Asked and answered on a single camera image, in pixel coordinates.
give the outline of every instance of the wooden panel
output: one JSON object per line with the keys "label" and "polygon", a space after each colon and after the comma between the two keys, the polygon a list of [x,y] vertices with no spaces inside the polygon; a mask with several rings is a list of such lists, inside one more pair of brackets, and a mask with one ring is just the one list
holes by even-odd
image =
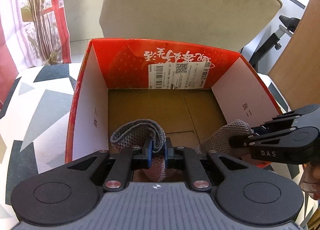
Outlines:
{"label": "wooden panel", "polygon": [[320,0],[310,0],[294,35],[268,74],[291,109],[320,104]]}

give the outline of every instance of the chair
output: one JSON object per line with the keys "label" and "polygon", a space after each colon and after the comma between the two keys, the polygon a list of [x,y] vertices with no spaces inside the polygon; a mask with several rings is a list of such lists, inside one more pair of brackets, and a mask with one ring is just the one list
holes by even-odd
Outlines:
{"label": "chair", "polygon": [[239,51],[281,0],[103,0],[104,37],[184,41]]}

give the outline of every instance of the bicycle seat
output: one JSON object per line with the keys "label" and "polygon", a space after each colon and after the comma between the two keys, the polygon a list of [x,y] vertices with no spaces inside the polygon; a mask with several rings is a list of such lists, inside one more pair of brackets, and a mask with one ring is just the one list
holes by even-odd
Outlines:
{"label": "bicycle seat", "polygon": [[291,32],[294,32],[300,22],[300,19],[298,18],[289,18],[284,15],[279,16],[279,20],[283,23],[283,25]]}

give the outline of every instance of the knitted fabric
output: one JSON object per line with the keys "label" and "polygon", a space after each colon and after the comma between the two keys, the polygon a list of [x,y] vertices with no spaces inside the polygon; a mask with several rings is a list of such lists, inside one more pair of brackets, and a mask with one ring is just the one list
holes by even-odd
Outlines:
{"label": "knitted fabric", "polygon": [[[253,131],[250,126],[241,121],[234,122],[221,127],[209,139],[203,142],[200,146],[194,148],[197,153],[206,153],[208,150],[217,150],[240,158],[248,154],[247,148],[234,149],[229,145],[229,138],[234,135],[251,134]],[[156,122],[152,120],[135,120],[129,122],[117,129],[110,138],[110,143],[118,151],[130,147],[132,145],[143,146],[146,137],[153,139],[153,157],[150,169],[143,169],[147,177],[153,182],[160,182],[166,177],[172,176],[176,170],[166,169],[164,166],[163,146],[165,142],[164,130]]]}

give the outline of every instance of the ribbed gray surface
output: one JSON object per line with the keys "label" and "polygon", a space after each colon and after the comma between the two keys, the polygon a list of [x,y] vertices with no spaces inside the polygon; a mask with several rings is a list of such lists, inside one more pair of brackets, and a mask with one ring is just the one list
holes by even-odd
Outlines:
{"label": "ribbed gray surface", "polygon": [[[26,223],[14,230],[254,230],[225,216],[206,193],[184,183],[132,182],[121,192],[107,193],[84,218],[57,227]],[[268,230],[298,230],[293,223]]]}

